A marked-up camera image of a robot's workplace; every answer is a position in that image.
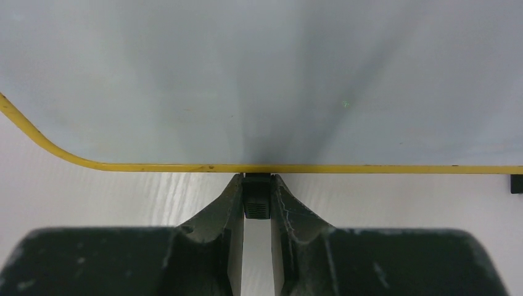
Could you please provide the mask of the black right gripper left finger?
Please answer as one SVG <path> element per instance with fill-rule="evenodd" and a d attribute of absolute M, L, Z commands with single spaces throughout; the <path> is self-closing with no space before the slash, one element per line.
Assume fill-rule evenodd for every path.
<path fill-rule="evenodd" d="M 243 179 L 179 226 L 31 231 L 1 270 L 1 294 L 239 295 Z"/>

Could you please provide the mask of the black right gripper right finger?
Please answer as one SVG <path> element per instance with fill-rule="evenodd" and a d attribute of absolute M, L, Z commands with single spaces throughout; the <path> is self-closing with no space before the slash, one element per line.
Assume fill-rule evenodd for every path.
<path fill-rule="evenodd" d="M 276 295 L 506 295 L 489 255 L 466 231 L 338 228 L 270 181 Z"/>

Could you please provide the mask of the yellow framed whiteboard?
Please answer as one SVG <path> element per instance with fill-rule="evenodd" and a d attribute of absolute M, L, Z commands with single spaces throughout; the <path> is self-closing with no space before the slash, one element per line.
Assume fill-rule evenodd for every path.
<path fill-rule="evenodd" d="M 2 1 L 1 111 L 104 171 L 522 173 L 521 1 Z"/>

